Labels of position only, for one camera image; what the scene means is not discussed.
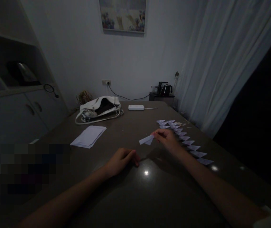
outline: white wall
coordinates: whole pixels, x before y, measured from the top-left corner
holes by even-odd
[[[21,1],[32,26],[40,25],[36,34],[51,28],[37,38],[69,108],[77,106],[75,96],[82,90],[95,98],[111,95],[102,79],[111,80],[112,90],[130,99],[148,95],[159,81],[173,84],[198,8],[198,1],[149,0],[145,35],[139,37],[105,34],[98,0]]]

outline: wall outlet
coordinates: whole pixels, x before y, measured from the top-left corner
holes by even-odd
[[[107,82],[109,82],[109,85],[111,86],[111,81],[110,80],[102,80],[102,85],[106,86]]]

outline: cabinet handle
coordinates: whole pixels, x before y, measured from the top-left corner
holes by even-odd
[[[34,102],[34,104],[36,104],[36,105],[38,106],[38,108],[39,108],[40,112],[42,112],[42,111],[43,111],[43,109],[41,108],[41,105],[40,105],[38,102]]]
[[[33,108],[28,104],[26,104],[26,107],[31,111],[31,114],[34,116],[35,112],[34,112]]]

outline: hand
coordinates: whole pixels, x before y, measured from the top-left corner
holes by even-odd
[[[137,155],[136,150],[119,148],[105,165],[108,177],[118,175],[131,160],[136,166],[139,166],[141,159]]]
[[[161,142],[165,148],[173,155],[183,148],[176,141],[173,132],[168,129],[157,129],[151,133],[158,142]]]

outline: cabinet door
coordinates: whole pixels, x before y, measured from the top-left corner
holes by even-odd
[[[25,93],[49,130],[59,125],[68,116],[68,110],[60,98],[45,90]]]
[[[30,143],[47,128],[24,94],[0,98],[0,143]]]

